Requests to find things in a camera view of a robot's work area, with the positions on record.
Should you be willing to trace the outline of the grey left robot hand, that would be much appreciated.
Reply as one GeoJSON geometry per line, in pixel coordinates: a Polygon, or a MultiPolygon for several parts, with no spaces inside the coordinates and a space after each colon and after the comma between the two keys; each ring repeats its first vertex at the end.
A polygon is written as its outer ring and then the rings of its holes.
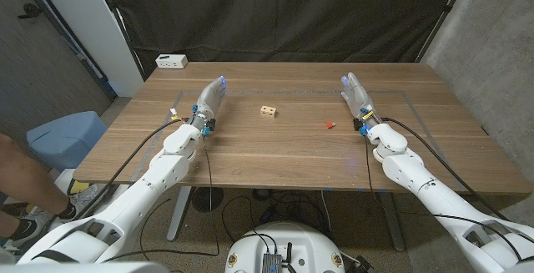
{"type": "Polygon", "coordinates": [[[197,99],[197,110],[191,124],[199,130],[203,129],[208,121],[216,117],[225,95],[226,80],[224,76],[219,76],[204,88],[197,99]]]}

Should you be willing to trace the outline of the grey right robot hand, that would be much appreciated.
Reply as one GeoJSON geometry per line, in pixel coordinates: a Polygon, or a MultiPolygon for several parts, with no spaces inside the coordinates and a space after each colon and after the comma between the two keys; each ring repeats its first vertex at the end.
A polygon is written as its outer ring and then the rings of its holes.
{"type": "Polygon", "coordinates": [[[348,104],[354,118],[370,128],[381,124],[373,101],[358,78],[353,73],[348,73],[341,78],[341,82],[344,86],[341,96],[348,104]]]}

